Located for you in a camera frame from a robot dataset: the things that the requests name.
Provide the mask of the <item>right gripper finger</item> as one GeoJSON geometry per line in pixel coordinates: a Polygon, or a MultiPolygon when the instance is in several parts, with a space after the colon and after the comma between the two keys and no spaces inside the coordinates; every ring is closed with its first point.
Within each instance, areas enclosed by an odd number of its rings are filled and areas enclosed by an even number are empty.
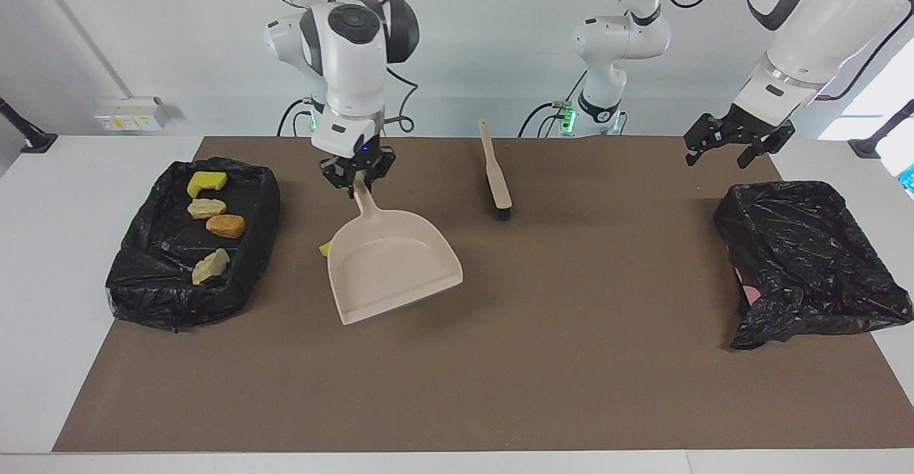
{"type": "Polygon", "coordinates": [[[363,183],[368,191],[372,191],[373,184],[378,179],[385,178],[389,169],[396,161],[396,152],[394,149],[379,149],[378,156],[368,162],[363,175],[363,183]]]}
{"type": "Polygon", "coordinates": [[[356,177],[356,162],[320,161],[319,168],[324,178],[337,190],[346,190],[349,198],[355,198],[353,182],[356,177]]]}

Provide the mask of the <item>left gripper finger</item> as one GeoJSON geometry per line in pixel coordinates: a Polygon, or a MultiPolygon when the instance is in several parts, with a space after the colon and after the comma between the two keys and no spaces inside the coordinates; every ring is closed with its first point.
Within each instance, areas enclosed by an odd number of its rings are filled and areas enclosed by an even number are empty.
{"type": "Polygon", "coordinates": [[[795,127],[793,125],[783,125],[770,133],[747,132],[748,146],[738,156],[738,167],[745,169],[758,156],[767,154],[777,154],[793,137],[795,127]]]}
{"type": "Polygon", "coordinates": [[[688,154],[685,156],[688,167],[694,167],[698,159],[708,150],[725,145],[722,131],[723,120],[721,118],[703,114],[695,120],[688,132],[683,135],[683,142],[688,149],[688,154]]]}

